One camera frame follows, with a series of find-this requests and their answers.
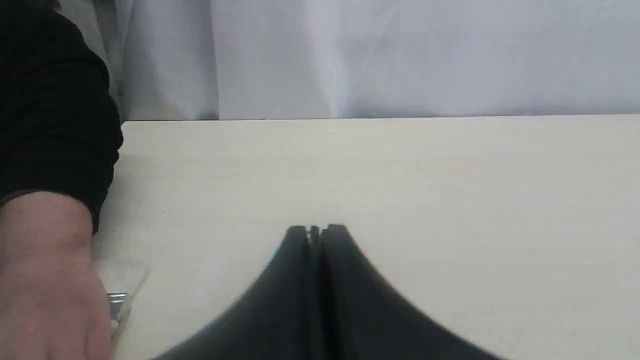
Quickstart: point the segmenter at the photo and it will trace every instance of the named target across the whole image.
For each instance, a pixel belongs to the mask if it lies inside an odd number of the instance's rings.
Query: hand
[[[85,211],[48,193],[0,210],[1,360],[111,359],[109,304]]]

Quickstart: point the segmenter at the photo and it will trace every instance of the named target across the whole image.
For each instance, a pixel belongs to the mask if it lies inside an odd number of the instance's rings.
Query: black sleeve
[[[122,144],[108,72],[64,16],[8,3],[0,6],[0,199],[64,193],[89,208],[96,231]]]

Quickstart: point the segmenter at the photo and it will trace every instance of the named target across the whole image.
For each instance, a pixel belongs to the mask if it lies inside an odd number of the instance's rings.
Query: white table
[[[99,259],[151,275],[116,360],[220,314],[294,224],[513,360],[640,357],[640,116],[135,122]]]

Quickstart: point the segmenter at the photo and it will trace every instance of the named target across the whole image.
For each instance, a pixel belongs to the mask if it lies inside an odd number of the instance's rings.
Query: white fabric backdrop
[[[131,119],[640,112],[637,0],[116,0]]]

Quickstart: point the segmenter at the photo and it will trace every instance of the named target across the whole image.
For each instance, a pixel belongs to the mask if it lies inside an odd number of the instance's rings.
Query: clear plastic bag
[[[149,269],[134,261],[98,261],[93,266],[107,290],[111,338],[115,343],[129,317],[131,304],[149,275]]]

